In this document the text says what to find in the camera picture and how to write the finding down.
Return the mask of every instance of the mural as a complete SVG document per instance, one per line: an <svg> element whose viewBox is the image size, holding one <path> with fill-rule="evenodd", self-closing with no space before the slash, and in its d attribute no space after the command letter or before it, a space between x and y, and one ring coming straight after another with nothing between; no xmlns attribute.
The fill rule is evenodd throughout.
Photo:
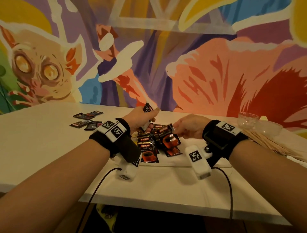
<svg viewBox="0 0 307 233"><path fill-rule="evenodd" d="M47 101L307 129L305 0L0 3L0 113Z"/></svg>

